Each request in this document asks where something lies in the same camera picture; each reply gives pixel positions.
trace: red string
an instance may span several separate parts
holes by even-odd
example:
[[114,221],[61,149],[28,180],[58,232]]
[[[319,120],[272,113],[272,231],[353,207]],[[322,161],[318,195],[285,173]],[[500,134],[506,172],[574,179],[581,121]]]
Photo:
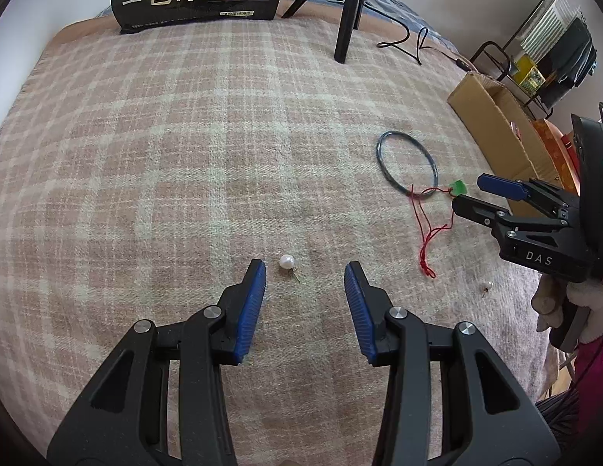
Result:
[[414,209],[414,213],[416,214],[416,221],[418,221],[418,227],[420,228],[420,236],[422,237],[422,246],[420,247],[420,252],[418,253],[418,259],[419,259],[419,264],[420,264],[420,268],[422,269],[423,273],[431,278],[436,278],[437,275],[436,273],[433,271],[433,268],[431,268],[428,264],[427,264],[427,247],[429,246],[429,243],[431,242],[431,240],[434,239],[434,237],[440,233],[440,231],[448,231],[450,229],[453,228],[453,221],[455,219],[455,212],[453,211],[453,213],[451,214],[451,222],[450,224],[444,224],[443,226],[439,226],[439,227],[431,227],[431,221],[429,221],[429,218],[427,217],[427,214],[425,213],[424,208],[422,208],[422,203],[420,202],[420,196],[422,196],[425,193],[428,193],[429,191],[441,191],[442,193],[447,193],[449,194],[451,197],[453,197],[453,189],[449,188],[447,190],[443,190],[440,188],[427,188],[425,189],[422,193],[419,193],[418,196],[416,197],[416,200],[418,200],[418,207],[420,208],[420,211],[422,212],[422,215],[425,218],[425,221],[427,221],[427,225],[429,227],[429,231],[427,232],[427,234],[425,234],[425,230],[422,227],[422,222],[420,220],[420,216],[418,215],[418,209],[416,208],[416,203],[414,201],[414,185],[411,185],[411,196],[410,196],[410,201],[411,201],[411,207]]

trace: pearl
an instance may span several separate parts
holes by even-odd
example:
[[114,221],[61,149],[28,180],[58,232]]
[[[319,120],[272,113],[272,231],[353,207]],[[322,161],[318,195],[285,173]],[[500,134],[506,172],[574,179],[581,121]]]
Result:
[[285,270],[294,270],[295,268],[295,258],[290,254],[285,254],[280,258],[280,267]]

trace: pearl earring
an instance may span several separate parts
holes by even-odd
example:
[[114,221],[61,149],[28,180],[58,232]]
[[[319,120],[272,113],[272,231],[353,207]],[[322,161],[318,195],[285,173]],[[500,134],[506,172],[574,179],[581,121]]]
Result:
[[481,286],[481,291],[483,291],[483,295],[481,297],[484,297],[487,293],[489,293],[491,290],[493,289],[493,282],[485,282],[482,286]]
[[293,273],[293,276],[297,279],[297,282],[303,284],[302,280],[297,275],[297,261],[290,254],[285,254],[280,258],[280,267],[284,270],[290,270]]

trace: plaid blanket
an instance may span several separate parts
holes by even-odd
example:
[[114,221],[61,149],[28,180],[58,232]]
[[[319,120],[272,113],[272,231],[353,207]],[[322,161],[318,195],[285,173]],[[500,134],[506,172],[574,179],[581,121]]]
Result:
[[[359,353],[351,260],[423,320],[476,323],[540,394],[537,274],[458,219],[428,250],[438,277],[422,275],[411,206],[374,158],[377,137],[402,130],[442,184],[474,190],[489,167],[446,103],[463,72],[434,51],[420,67],[363,32],[338,64],[337,32],[302,17],[112,26],[45,50],[0,133],[0,397],[41,451],[136,320],[185,320],[255,257],[268,275],[253,346],[223,370],[241,465],[370,463],[387,370]],[[386,159],[399,180],[429,184],[413,147],[391,142]],[[437,194],[425,210],[443,224],[450,201]],[[305,285],[279,270],[283,253]]]

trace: person's hand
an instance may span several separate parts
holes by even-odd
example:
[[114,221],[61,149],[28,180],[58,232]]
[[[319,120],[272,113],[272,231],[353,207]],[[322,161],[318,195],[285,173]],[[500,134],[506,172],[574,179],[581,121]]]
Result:
[[557,328],[563,323],[563,300],[578,306],[587,306],[591,314],[580,334],[579,342],[589,344],[603,335],[603,284],[597,280],[586,280],[576,284],[562,282],[550,275],[542,275],[537,292],[531,300],[532,308],[539,314],[537,331],[549,327]]

